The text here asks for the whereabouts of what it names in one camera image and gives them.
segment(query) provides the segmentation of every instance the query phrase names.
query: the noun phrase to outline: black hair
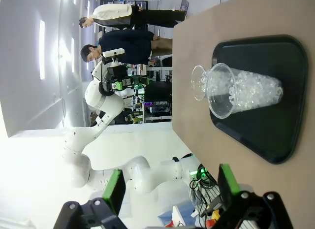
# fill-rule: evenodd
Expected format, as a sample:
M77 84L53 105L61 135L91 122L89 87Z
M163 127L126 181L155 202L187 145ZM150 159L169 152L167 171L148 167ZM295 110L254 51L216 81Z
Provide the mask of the black hair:
M79 20L79 25L81 28L83 28L83 23L85 22L85 20L87 19L87 17L83 16L81 17L81 19Z
M87 45L84 45L83 48L81 49L81 58L83 61L85 61L86 63L88 62L87 60L87 56L88 54L90 54L90 50L89 48L92 47L92 48L97 48L97 46L94 46L94 45L91 45L91 44L87 44Z

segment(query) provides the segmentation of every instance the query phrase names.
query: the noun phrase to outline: person in white jacket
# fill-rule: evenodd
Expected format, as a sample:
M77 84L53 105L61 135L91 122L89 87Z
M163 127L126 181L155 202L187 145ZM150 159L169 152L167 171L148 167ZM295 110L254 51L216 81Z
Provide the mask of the person in white jacket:
M104 4L98 6L93 14L79 20L81 28L97 23L103 27L125 29L142 27L145 24L173 28L185 19L185 11L181 10L143 10L130 4Z

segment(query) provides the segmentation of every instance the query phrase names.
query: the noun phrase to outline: navy sweater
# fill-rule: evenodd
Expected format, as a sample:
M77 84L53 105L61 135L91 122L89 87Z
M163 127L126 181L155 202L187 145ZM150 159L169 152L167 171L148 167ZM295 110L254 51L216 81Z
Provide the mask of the navy sweater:
M147 65L153 36L154 34L149 31L111 31L99 39L99 44L102 52L123 48L125 53L118 56L121 63Z

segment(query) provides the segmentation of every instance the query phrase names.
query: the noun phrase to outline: bolt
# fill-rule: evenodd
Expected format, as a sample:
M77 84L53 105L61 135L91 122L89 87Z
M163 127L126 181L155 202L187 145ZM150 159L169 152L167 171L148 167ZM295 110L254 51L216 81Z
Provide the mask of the bolt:
M275 196L273 194L267 195L267 199L269 199L269 200L273 200L274 198L275 198Z
M244 193L241 194L241 197L242 197L242 198L248 198L248 196L249 196L249 195L248 195L248 193L246 193L246 192L244 192Z

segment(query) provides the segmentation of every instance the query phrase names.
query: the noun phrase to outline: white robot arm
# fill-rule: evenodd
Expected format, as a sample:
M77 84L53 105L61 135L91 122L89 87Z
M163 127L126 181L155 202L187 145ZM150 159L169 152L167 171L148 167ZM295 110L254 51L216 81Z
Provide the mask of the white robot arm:
M116 56L124 53L123 49L112 50L103 54L104 57L114 57L111 67L120 65ZM86 184L97 190L103 190L106 186L105 179L112 174L113 169L93 170L88 156L83 155L84 148L94 141L108 127L111 121L121 113L124 108L124 100L117 94L106 96L100 90L100 82L107 73L101 61L94 69L93 81L88 85L85 99L88 105L95 107L105 114L97 117L97 124L93 127L74 127L65 137L63 158L69 168L71 184L82 187ZM190 182L189 173L196 171L200 162L195 156L161 162L160 166L151 169L148 161L143 156L138 156L122 166L125 181L132 180L134 188L142 193L148 193L159 184L168 180L183 179L187 184Z

